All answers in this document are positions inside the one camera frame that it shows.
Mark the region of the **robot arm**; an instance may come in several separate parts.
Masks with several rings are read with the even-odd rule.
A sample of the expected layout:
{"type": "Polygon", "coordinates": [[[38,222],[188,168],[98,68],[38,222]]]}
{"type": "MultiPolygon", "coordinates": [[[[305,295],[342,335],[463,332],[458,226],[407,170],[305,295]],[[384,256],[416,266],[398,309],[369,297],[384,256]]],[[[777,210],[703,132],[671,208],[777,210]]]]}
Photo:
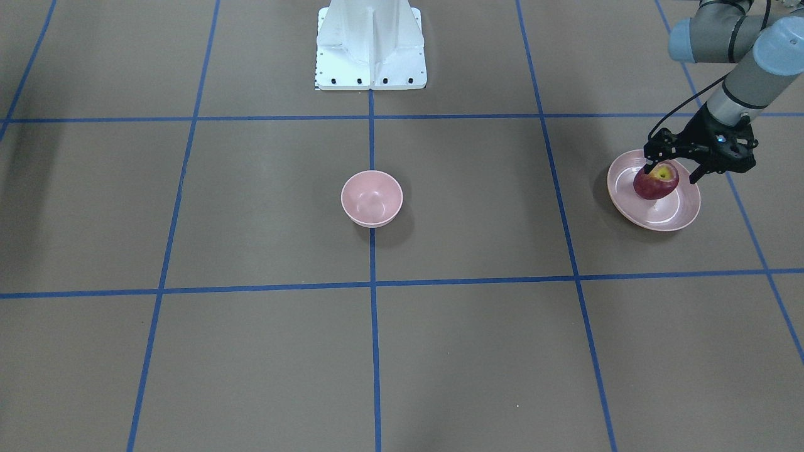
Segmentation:
{"type": "Polygon", "coordinates": [[[732,69],[710,85],[712,95],[681,132],[661,126],[649,132],[644,173],[675,158],[697,163],[691,183],[755,167],[752,123],[803,71],[803,17],[802,8],[751,15],[751,6],[751,1],[700,1],[695,15],[672,29],[667,46],[672,60],[730,63],[732,69]]]}

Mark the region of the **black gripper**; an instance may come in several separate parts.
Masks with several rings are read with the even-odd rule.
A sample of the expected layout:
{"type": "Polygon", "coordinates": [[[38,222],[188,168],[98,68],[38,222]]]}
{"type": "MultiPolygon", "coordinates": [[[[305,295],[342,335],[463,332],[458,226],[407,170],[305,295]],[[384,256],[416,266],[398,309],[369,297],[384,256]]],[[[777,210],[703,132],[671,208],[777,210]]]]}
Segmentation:
{"type": "Polygon", "coordinates": [[[674,134],[666,127],[655,127],[649,135],[643,155],[644,175],[651,174],[658,163],[686,158],[698,164],[688,182],[696,184],[707,174],[746,173],[756,166],[754,137],[747,112],[740,112],[735,125],[726,125],[701,107],[682,132],[674,134]]]}

